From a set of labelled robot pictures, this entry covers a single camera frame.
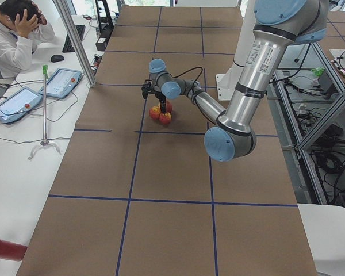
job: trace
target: white hoodie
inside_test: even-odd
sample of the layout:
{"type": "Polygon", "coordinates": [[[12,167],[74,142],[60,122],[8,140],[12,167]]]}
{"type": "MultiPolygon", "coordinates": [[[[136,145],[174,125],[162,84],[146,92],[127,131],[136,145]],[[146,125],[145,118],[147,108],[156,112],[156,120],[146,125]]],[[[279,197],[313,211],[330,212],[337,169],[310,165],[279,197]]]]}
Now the white hoodie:
{"type": "Polygon", "coordinates": [[[32,52],[37,43],[54,38],[49,22],[33,30],[28,38],[18,34],[0,23],[0,72],[3,78],[16,77],[21,70],[27,70],[32,64],[32,52]]]}

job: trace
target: red cylinder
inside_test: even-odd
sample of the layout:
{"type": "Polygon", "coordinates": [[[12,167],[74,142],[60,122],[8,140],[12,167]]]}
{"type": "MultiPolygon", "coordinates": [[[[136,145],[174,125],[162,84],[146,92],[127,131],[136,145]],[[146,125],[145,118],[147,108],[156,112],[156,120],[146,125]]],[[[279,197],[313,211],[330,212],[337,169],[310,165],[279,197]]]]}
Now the red cylinder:
{"type": "Polygon", "coordinates": [[[0,259],[23,260],[27,246],[0,240],[0,259]]]}

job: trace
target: red apple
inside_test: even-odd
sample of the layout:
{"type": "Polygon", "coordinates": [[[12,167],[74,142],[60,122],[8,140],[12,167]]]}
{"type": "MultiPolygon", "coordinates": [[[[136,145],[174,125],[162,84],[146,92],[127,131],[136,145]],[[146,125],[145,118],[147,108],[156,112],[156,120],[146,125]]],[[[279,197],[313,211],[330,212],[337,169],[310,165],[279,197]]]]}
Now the red apple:
{"type": "Polygon", "coordinates": [[[160,118],[161,110],[158,106],[153,106],[149,109],[149,116],[154,119],[158,120],[160,118]]]}
{"type": "Polygon", "coordinates": [[[171,102],[166,101],[166,112],[170,112],[170,113],[172,112],[172,110],[173,110],[173,106],[172,105],[173,104],[171,102]]]}
{"type": "Polygon", "coordinates": [[[168,125],[171,123],[171,114],[170,112],[166,112],[165,114],[161,112],[160,114],[160,122],[163,125],[168,125]]]}

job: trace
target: white desk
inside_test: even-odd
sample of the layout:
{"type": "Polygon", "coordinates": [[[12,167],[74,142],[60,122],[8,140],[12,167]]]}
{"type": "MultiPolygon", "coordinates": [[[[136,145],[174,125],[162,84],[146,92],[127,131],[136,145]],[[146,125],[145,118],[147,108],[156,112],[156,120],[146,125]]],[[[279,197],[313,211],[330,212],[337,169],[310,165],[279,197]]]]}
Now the white desk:
{"type": "MultiPolygon", "coordinates": [[[[95,28],[89,26],[89,21],[82,16],[75,16],[77,25],[85,24],[83,46],[89,58],[94,54],[102,55],[95,47],[95,28]]],[[[62,53],[66,30],[62,21],[53,24],[55,39],[50,43],[42,43],[33,54],[31,69],[21,72],[17,82],[42,79],[42,65],[47,64],[51,74],[59,67],[82,70],[75,53],[62,53]],[[64,61],[51,63],[54,54],[64,56],[64,61]]],[[[42,83],[23,84],[38,91],[42,83]]],[[[5,96],[10,96],[20,89],[20,86],[10,88],[5,96]]],[[[75,88],[74,93],[79,101],[58,121],[48,121],[48,138],[71,137],[76,120],[81,113],[89,87],[87,79],[83,78],[75,88]]],[[[50,119],[57,119],[76,101],[70,94],[65,99],[56,101],[47,107],[50,119]]],[[[34,114],[42,114],[39,109],[34,114]]],[[[11,125],[0,125],[0,137],[15,141],[32,141],[43,138],[43,117],[27,114],[18,122],[11,125]]],[[[39,142],[28,144],[14,144],[0,140],[0,239],[28,245],[41,214],[48,192],[55,179],[56,173],[63,159],[69,140],[56,140],[61,154],[55,148],[41,149],[32,160],[28,160],[32,148],[39,142]]],[[[21,262],[0,260],[0,276],[14,276],[21,262]]]]}

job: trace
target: tablet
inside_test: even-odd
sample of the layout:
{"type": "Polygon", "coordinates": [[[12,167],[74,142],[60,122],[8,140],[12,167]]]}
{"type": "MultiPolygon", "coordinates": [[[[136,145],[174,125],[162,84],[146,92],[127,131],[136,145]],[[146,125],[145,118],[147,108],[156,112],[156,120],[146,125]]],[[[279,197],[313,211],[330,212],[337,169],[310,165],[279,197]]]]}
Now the tablet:
{"type": "Polygon", "coordinates": [[[42,95],[28,87],[23,87],[0,103],[0,121],[9,124],[19,120],[38,105],[41,100],[42,95]]]}
{"type": "Polygon", "coordinates": [[[79,83],[82,72],[72,69],[58,68],[46,83],[46,95],[53,98],[66,97],[79,83]]]}

